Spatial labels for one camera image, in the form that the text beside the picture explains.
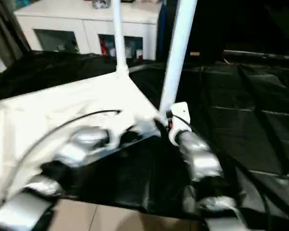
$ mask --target black cloth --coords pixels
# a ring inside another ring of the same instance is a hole
[[[0,75],[0,99],[115,70],[111,58],[40,53],[22,58]],[[165,64],[130,64],[130,77],[159,106]],[[188,103],[191,124],[218,150],[245,166],[261,184],[275,219],[289,210],[289,71],[216,64],[183,68],[177,102]],[[195,218],[182,209],[189,185],[180,153],[167,137],[152,137],[91,166],[79,200]],[[264,229],[267,216],[254,184],[240,171],[241,205],[248,224]],[[289,222],[278,220],[276,227]]]

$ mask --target floor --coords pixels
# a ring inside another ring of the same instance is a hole
[[[196,231],[195,221],[134,210],[62,200],[51,231]]]

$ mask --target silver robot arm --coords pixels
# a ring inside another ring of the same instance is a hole
[[[121,135],[135,124],[133,114],[122,112],[103,127],[83,127],[57,149],[42,172],[0,207],[0,230],[47,230],[61,196],[73,195],[84,178],[82,166],[93,163],[119,146]]]
[[[191,131],[187,104],[174,104],[168,118],[171,119],[169,139],[179,147],[187,164],[191,186],[195,189],[195,209],[205,219],[209,230],[247,231],[236,207],[236,193],[224,178],[218,157],[201,137]]]

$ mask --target black cable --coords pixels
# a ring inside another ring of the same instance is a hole
[[[77,120],[80,120],[80,119],[83,119],[85,117],[88,117],[88,116],[92,116],[92,115],[95,115],[95,114],[100,114],[100,113],[108,113],[108,112],[117,112],[117,113],[120,113],[121,111],[120,110],[102,110],[102,111],[97,111],[97,112],[92,112],[92,113],[88,113],[88,114],[85,114],[85,115],[82,115],[80,117],[77,117],[77,118],[74,118],[72,120],[69,120],[67,122],[65,122],[64,124],[58,126],[58,127],[55,127],[53,128],[52,130],[50,130],[49,132],[47,132],[44,136],[42,136],[38,141],[36,141],[26,152],[25,154],[23,155],[23,157],[21,158],[21,160],[18,161],[16,167],[11,171],[11,174],[9,175],[9,178],[7,179],[7,183],[6,185],[3,187],[2,189],[2,194],[3,194],[3,197],[2,197],[2,201],[5,201],[7,199],[7,196],[8,196],[8,193],[9,193],[9,190],[10,190],[10,187],[12,186],[13,182],[14,182],[14,179],[15,179],[15,176],[17,174],[17,172],[19,171],[19,168],[21,167],[21,165],[24,163],[25,159],[27,159],[27,157],[30,155],[30,153],[37,147],[39,146],[44,140],[46,140],[50,135],[54,134],[56,131],[58,131],[59,129],[65,127],[66,125],[70,124],[70,123],[73,123]]]
[[[195,134],[198,134],[197,130],[191,124],[189,124],[186,120],[184,120],[183,118],[181,118],[181,117],[179,117],[177,115],[172,115],[172,116],[178,118],[179,120],[181,120],[183,123],[188,125]],[[234,159],[233,157],[228,156],[228,155],[227,155],[227,157],[229,157],[241,171],[243,170],[242,172],[245,173],[245,175],[246,175],[246,172],[249,172],[249,170],[247,168],[245,168],[242,164],[240,164],[236,159]],[[264,194],[259,190],[259,187],[256,186],[255,180],[251,179],[250,176],[247,176],[247,178],[251,181],[251,183],[253,183],[253,185],[255,186],[258,194],[260,195],[260,198],[261,198],[261,200],[263,202],[264,210],[265,210],[265,212],[266,212],[266,214],[268,216],[268,231],[271,231],[272,230],[272,215],[271,215],[271,211],[270,211],[268,202],[267,202]]]

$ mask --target white fabric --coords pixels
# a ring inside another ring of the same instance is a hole
[[[118,77],[115,72],[0,101],[0,184],[24,152],[46,132],[78,116],[110,109],[129,110],[142,119],[157,114],[131,79]],[[32,168],[49,158],[76,127],[101,126],[112,116],[114,113],[90,116],[49,138],[47,145],[42,144],[26,160],[25,173],[19,173],[17,182],[22,184],[28,172],[35,174]]]

